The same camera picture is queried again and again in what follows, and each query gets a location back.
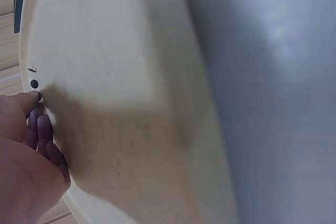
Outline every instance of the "gray surface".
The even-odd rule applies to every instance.
[[[241,223],[336,223],[336,0],[188,3]]]

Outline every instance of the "fingernail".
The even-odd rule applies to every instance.
[[[42,99],[42,93],[38,92],[38,101],[40,101]]]

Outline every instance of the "black button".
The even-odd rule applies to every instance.
[[[31,86],[33,89],[37,89],[37,88],[38,88],[38,82],[37,82],[37,80],[31,80],[31,81],[30,81],[30,86]]]

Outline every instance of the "hand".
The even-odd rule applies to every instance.
[[[3,223],[36,223],[70,186],[67,163],[52,142],[53,130],[40,99],[37,91],[0,95]]]

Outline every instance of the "finger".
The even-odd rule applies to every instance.
[[[36,150],[38,143],[37,119],[39,118],[39,116],[43,115],[43,113],[44,106],[42,103],[38,103],[36,108],[31,111],[29,115],[28,126],[23,143],[34,150]]]
[[[41,115],[37,119],[38,149],[42,156],[48,158],[46,152],[47,143],[52,142],[53,128],[48,115]]]
[[[10,97],[19,104],[26,118],[28,118],[30,112],[36,108],[37,103],[41,100],[42,94],[38,91],[32,91],[29,93],[19,93]]]
[[[62,172],[65,184],[67,188],[70,187],[70,174],[67,162],[65,161],[61,151],[57,148],[57,146],[53,142],[47,143],[46,146],[47,156],[50,162],[56,165]]]

